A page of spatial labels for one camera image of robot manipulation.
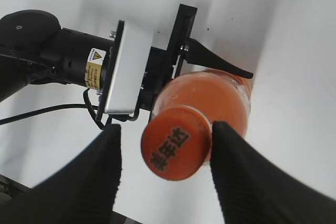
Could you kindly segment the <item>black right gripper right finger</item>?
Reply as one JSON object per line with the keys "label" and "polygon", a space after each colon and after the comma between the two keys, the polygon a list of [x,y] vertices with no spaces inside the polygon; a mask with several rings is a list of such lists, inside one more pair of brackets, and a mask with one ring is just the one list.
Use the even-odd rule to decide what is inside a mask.
{"label": "black right gripper right finger", "polygon": [[226,122],[212,126],[211,173],[225,223],[335,223],[335,200],[260,155]]}

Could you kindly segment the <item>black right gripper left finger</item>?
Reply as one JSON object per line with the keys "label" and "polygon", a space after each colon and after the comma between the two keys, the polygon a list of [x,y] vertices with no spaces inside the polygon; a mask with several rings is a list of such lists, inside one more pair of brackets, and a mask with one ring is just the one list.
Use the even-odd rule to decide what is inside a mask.
{"label": "black right gripper left finger", "polygon": [[1,223],[109,223],[121,170],[121,126],[111,124],[57,173],[2,205]]}

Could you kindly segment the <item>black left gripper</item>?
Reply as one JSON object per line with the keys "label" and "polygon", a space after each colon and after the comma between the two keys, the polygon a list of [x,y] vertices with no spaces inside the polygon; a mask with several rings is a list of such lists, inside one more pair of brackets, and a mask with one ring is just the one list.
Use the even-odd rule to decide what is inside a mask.
{"label": "black left gripper", "polygon": [[183,60],[179,60],[178,56],[185,46],[187,63],[225,71],[245,79],[252,79],[254,76],[252,72],[229,63],[197,40],[189,38],[196,13],[196,7],[180,4],[167,48],[150,49],[139,96],[139,108],[149,111],[149,119],[161,90],[181,72]]}

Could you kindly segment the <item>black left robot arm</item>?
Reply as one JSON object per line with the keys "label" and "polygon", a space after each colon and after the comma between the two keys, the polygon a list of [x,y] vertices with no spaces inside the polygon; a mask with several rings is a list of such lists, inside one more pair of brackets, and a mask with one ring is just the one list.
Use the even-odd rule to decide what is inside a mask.
{"label": "black left robot arm", "polygon": [[153,33],[130,21],[118,22],[105,39],[61,27],[42,10],[22,10],[1,19],[1,99],[29,84],[76,84],[96,90],[86,108],[99,128],[110,120],[135,121],[152,111],[161,90],[181,73],[184,62],[226,71],[245,79],[251,72],[212,53],[190,37],[197,8],[180,5],[166,49],[152,46]]}

